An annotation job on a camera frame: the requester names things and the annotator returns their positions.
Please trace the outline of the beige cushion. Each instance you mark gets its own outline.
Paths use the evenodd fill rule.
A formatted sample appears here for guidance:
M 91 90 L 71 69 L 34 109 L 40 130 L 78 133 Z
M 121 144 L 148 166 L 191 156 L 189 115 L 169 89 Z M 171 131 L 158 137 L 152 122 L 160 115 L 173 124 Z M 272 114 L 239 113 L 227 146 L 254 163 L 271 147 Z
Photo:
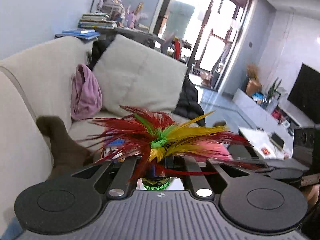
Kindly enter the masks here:
M 117 116 L 123 106 L 172 112 L 180 98 L 187 66 L 122 35 L 95 64 L 93 73 L 102 93 L 102 108 Z

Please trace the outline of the copper vase with dried flowers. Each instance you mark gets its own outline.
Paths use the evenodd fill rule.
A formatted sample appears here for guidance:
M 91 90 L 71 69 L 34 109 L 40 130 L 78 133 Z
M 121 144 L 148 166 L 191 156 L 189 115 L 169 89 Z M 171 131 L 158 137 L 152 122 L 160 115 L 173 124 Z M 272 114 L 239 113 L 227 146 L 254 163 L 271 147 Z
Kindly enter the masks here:
M 261 92 L 262 85 L 258 79 L 258 67 L 255 64 L 247 65 L 247 76 L 246 94 L 252 96 L 254 93 Z

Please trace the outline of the red and white booklet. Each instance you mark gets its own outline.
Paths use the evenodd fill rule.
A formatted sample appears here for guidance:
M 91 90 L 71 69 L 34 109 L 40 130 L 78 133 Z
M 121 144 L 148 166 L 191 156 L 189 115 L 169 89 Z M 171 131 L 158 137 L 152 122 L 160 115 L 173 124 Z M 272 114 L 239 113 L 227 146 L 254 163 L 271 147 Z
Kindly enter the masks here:
M 262 152 L 263 156 L 265 156 L 265 157 L 271 155 L 271 152 L 265 147 L 261 148 L 261 152 Z

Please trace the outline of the pink crumpled garment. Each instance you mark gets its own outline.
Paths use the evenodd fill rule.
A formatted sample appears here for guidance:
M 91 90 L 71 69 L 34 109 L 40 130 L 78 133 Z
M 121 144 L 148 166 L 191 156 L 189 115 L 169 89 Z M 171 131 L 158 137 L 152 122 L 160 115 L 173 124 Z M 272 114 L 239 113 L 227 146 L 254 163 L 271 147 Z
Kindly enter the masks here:
M 93 117 L 101 110 L 102 103 L 103 97 L 95 75 L 85 64 L 77 65 L 72 77 L 72 120 Z

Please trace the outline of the right leg in jeans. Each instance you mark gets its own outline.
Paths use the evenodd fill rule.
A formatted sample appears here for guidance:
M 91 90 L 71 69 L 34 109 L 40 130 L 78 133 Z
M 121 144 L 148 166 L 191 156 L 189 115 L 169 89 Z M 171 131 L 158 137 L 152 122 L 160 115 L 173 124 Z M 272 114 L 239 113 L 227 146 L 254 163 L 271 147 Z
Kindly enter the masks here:
M 226 126 L 225 120 L 215 122 L 212 127 Z

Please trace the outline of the stack of books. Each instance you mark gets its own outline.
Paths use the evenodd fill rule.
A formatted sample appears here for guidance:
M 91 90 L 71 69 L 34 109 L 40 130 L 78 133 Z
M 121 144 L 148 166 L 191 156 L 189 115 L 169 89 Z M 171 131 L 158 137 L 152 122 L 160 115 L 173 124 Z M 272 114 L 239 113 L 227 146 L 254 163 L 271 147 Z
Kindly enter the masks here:
M 81 16 L 78 27 L 86 29 L 113 29 L 117 27 L 117 22 L 110 20 L 108 14 L 87 13 Z

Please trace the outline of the black television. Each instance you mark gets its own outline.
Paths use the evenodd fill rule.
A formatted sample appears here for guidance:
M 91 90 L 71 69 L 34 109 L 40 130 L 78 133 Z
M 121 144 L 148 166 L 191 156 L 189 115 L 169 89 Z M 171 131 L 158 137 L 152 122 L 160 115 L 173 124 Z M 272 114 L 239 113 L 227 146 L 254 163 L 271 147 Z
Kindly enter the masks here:
M 287 98 L 315 124 L 319 124 L 319 81 L 319 72 L 306 64 L 302 64 L 295 84 Z

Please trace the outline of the marble coffee table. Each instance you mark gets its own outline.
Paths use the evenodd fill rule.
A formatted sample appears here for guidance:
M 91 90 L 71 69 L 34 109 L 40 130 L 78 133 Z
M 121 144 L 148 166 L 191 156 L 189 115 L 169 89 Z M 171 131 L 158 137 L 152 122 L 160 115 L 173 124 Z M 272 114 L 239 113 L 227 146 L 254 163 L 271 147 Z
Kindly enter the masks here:
M 277 149 L 269 140 L 269 134 L 256 129 L 239 127 L 238 132 L 246 138 L 252 145 L 253 151 L 260 159 L 291 159 L 292 151 L 284 144 L 283 150 Z M 265 157 L 261 152 L 261 148 L 265 147 L 271 155 Z

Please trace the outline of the beige sofa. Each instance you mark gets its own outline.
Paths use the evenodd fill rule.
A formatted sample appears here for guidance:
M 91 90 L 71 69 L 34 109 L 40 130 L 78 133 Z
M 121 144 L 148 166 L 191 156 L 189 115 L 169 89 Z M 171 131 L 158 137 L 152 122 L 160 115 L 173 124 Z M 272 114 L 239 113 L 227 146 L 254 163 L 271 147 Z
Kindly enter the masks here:
M 103 128 L 87 120 L 71 118 L 72 77 L 77 65 L 85 63 L 91 44 L 77 38 L 58 38 L 24 50 L 1 61 L 1 120 L 37 120 L 40 116 L 58 116 L 68 135 L 98 157 L 98 145 L 84 141 Z M 101 108 L 99 117 L 120 118 Z

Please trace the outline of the colourful feather shuttlecock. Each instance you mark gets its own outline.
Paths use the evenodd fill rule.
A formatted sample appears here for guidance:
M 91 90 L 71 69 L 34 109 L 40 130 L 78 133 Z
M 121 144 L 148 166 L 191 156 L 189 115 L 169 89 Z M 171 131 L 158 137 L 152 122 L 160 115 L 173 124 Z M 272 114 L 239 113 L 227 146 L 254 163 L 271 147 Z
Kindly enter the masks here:
M 206 114 L 183 124 L 175 122 L 168 113 L 153 112 L 147 108 L 123 106 L 129 114 L 117 118 L 90 118 L 89 122 L 104 128 L 100 134 L 89 135 L 84 141 L 99 145 L 104 141 L 123 139 L 124 144 L 109 157 L 99 158 L 99 162 L 109 159 L 126 159 L 138 155 L 140 161 L 127 183 L 131 184 L 146 176 L 148 170 L 155 167 L 166 177 L 205 176 L 206 172 L 177 171 L 166 168 L 162 161 L 168 157 L 183 155 L 203 160 L 214 159 L 229 166 L 256 171 L 257 164 L 235 161 L 220 150 L 223 144 L 251 146 L 247 139 L 231 132 L 227 126 L 195 126 Z

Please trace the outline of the leg in jeans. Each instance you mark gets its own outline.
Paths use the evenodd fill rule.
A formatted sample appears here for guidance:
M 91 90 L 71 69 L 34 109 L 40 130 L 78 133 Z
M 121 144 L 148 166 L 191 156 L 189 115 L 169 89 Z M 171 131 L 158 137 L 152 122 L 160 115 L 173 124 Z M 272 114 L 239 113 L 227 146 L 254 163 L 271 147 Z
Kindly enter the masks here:
M 1 239 L 23 233 L 14 211 L 26 188 L 91 163 L 88 149 L 78 145 L 58 116 L 37 120 L 1 120 Z
M 212 127 L 226 126 L 225 120 L 215 122 Z

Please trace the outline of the black puffer jacket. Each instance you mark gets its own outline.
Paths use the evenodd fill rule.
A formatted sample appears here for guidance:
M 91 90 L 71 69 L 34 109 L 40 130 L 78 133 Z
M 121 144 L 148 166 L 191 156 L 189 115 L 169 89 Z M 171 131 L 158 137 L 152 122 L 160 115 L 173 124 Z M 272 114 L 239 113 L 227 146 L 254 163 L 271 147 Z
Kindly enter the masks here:
M 180 98 L 176 108 L 173 111 L 173 114 L 189 120 L 193 120 L 204 115 L 204 111 L 198 103 L 198 91 L 194 84 L 190 81 L 188 75 L 186 75 L 184 78 L 182 90 L 180 92 Z

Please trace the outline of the orange cardboard storage box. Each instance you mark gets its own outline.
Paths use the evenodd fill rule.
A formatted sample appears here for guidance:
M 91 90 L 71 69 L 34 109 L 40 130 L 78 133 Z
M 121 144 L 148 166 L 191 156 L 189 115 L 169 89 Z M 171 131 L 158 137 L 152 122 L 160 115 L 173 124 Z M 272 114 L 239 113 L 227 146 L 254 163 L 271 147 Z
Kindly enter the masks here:
M 124 140 L 123 139 L 114 139 L 113 141 L 104 141 L 103 147 L 101 148 L 100 152 L 100 159 L 104 157 L 109 157 L 110 155 L 114 154 L 120 148 L 123 146 Z

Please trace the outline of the blue folder on desk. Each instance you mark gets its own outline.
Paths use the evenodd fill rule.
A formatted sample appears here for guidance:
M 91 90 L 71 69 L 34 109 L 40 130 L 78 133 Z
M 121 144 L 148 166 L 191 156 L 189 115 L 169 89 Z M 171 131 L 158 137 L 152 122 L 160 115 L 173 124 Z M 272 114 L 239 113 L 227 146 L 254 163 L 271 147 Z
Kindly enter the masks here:
M 99 37 L 100 33 L 96 32 L 94 29 L 71 29 L 71 30 L 64 30 L 60 34 L 56 34 L 55 38 L 66 37 L 66 36 L 76 37 L 81 40 L 92 40 L 96 37 Z

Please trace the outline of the potted green plant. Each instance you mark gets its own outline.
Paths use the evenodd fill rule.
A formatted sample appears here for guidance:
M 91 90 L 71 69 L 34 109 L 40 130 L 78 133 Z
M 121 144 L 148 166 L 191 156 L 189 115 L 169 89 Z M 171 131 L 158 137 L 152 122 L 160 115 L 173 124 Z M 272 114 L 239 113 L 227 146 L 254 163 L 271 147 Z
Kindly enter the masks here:
M 284 87 L 281 87 L 282 79 L 276 78 L 272 86 L 267 93 L 267 101 L 270 104 L 272 101 L 279 101 L 281 96 L 284 96 L 287 91 Z

